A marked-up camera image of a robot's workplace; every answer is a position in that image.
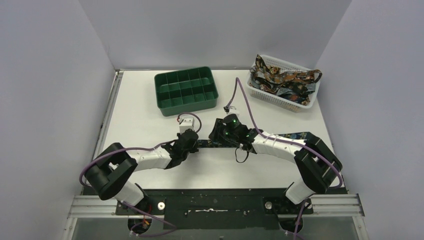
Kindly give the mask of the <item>white plastic basket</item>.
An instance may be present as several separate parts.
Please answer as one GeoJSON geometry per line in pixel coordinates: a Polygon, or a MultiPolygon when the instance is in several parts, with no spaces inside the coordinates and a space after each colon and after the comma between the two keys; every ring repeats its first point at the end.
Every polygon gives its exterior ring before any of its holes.
{"type": "Polygon", "coordinates": [[[246,84],[252,97],[298,113],[313,106],[322,76],[319,69],[258,54],[246,84]]]}

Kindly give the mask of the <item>green compartment tray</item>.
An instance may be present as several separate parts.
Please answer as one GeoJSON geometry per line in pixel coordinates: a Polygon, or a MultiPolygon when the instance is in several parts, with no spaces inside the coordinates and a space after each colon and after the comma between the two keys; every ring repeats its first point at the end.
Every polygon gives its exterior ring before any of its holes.
{"type": "Polygon", "coordinates": [[[156,103],[165,117],[215,108],[219,93],[208,66],[154,76],[156,103]]]}

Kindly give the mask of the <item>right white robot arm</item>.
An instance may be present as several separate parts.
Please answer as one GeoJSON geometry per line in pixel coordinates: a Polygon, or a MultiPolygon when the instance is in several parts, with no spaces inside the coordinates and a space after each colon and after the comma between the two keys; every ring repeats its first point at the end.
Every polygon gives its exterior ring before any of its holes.
{"type": "Polygon", "coordinates": [[[300,173],[285,191],[284,197],[295,205],[314,194],[325,194],[343,165],[317,136],[307,132],[304,139],[286,138],[248,128],[234,113],[218,118],[209,134],[212,142],[232,144],[248,153],[274,156],[294,163],[300,173]]]}

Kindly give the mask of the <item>blue patterned tie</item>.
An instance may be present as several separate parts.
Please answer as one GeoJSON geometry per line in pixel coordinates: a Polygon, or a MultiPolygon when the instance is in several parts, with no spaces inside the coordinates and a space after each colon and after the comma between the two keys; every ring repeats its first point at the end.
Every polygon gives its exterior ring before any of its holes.
{"type": "MultiPolygon", "coordinates": [[[[313,134],[311,132],[294,132],[294,133],[285,133],[278,134],[279,137],[293,139],[293,140],[306,140],[311,137],[313,134]]],[[[200,148],[237,148],[240,145],[237,143],[231,143],[226,140],[222,142],[212,141],[210,139],[198,139],[197,147],[200,148]]]]}

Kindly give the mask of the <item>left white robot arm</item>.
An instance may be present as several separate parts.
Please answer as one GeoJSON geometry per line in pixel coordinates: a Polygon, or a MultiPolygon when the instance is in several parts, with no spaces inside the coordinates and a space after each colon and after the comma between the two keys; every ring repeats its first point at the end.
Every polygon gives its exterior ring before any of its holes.
{"type": "Polygon", "coordinates": [[[198,134],[188,129],[178,133],[175,140],[154,148],[123,147],[111,144],[81,172],[79,179],[87,180],[101,200],[116,200],[128,204],[136,215],[148,208],[142,188],[130,181],[134,172],[150,169],[167,170],[179,166],[189,154],[198,151],[198,134]]]}

